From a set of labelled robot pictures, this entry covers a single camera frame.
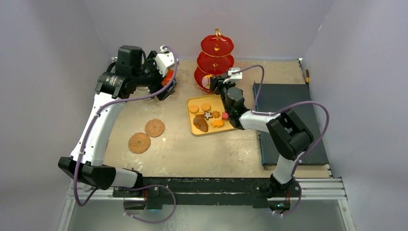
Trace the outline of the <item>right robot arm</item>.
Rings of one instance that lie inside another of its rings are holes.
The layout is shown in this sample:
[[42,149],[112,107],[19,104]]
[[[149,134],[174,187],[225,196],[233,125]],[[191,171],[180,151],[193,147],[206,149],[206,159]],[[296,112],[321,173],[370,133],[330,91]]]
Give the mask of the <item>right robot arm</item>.
[[279,153],[275,170],[263,188],[268,198],[285,196],[294,182],[299,156],[312,144],[314,137],[299,116],[288,109],[282,113],[258,115],[244,105],[243,91],[227,75],[210,78],[210,90],[219,95],[227,118],[234,128],[253,129],[270,134]]

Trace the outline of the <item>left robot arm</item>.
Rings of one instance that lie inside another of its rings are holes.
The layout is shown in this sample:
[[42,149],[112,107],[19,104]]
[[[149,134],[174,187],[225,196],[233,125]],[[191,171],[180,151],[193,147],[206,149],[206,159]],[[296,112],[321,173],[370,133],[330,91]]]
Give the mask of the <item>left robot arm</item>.
[[165,85],[163,81],[177,66],[178,59],[169,46],[149,54],[137,46],[121,46],[117,60],[98,77],[92,110],[79,142],[69,157],[60,158],[58,167],[74,182],[101,190],[124,187],[132,197],[141,195],[139,173],[105,165],[105,150],[120,112],[131,101],[130,95],[139,87],[147,87],[150,94],[146,98],[163,101],[177,84],[175,76]]

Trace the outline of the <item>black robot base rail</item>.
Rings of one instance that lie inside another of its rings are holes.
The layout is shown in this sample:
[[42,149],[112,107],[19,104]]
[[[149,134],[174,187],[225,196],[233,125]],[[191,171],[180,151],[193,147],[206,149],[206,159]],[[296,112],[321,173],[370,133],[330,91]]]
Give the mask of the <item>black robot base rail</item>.
[[175,178],[142,177],[136,186],[114,188],[113,196],[141,200],[147,209],[163,205],[248,205],[283,210],[300,196],[296,180],[279,186],[272,178]]

